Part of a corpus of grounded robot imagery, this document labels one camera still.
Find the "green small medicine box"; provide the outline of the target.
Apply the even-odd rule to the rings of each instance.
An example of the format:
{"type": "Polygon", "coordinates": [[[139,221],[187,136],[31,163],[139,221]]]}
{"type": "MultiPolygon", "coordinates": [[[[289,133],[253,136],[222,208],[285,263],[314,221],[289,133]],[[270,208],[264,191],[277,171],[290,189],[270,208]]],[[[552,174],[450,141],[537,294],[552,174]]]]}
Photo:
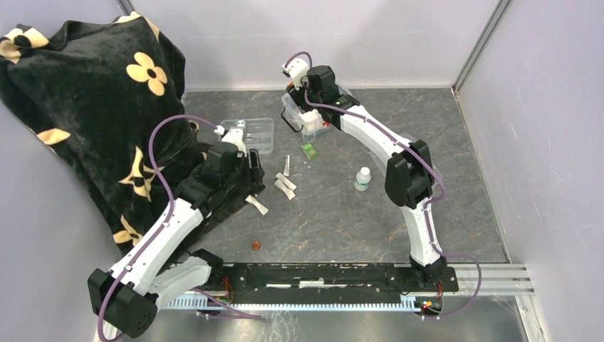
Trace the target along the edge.
{"type": "Polygon", "coordinates": [[[309,160],[313,160],[314,158],[316,158],[318,156],[317,150],[309,142],[306,142],[306,143],[302,144],[301,149],[303,150],[305,156],[309,160]]]}

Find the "white gauze pad packet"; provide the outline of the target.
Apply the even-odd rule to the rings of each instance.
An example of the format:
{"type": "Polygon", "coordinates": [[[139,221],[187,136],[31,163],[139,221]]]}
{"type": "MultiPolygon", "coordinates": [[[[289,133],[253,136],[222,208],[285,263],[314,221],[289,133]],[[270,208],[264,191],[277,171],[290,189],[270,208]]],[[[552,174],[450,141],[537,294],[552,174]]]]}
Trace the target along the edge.
{"type": "Polygon", "coordinates": [[[316,109],[301,114],[301,121],[304,135],[313,135],[323,128],[323,119],[316,109]]]}

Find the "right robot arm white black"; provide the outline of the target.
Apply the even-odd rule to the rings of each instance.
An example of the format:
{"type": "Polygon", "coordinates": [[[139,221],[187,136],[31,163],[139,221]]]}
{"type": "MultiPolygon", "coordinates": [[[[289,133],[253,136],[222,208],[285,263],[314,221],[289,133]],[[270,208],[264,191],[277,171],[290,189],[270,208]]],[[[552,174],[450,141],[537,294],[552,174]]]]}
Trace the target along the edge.
{"type": "Polygon", "coordinates": [[[382,124],[336,84],[330,66],[284,66],[283,74],[291,79],[286,92],[297,108],[316,110],[325,122],[353,136],[385,163],[385,192],[402,210],[410,237],[412,283],[421,291],[432,289],[447,261],[432,216],[433,187],[442,179],[432,166],[427,143],[403,138],[382,124]]]}

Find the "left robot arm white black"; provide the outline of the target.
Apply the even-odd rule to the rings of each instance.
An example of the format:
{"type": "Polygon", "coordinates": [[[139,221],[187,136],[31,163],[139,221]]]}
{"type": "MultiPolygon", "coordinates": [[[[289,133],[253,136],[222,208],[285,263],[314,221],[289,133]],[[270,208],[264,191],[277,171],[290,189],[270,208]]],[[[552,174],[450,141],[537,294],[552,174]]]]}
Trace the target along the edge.
{"type": "Polygon", "coordinates": [[[218,289],[224,272],[201,250],[186,261],[179,256],[203,234],[238,212],[265,189],[265,172],[256,148],[242,151],[216,142],[207,159],[181,181],[149,232],[110,270],[88,277],[88,292],[99,331],[104,323],[121,336],[137,338],[160,309],[190,289],[218,289]]]}

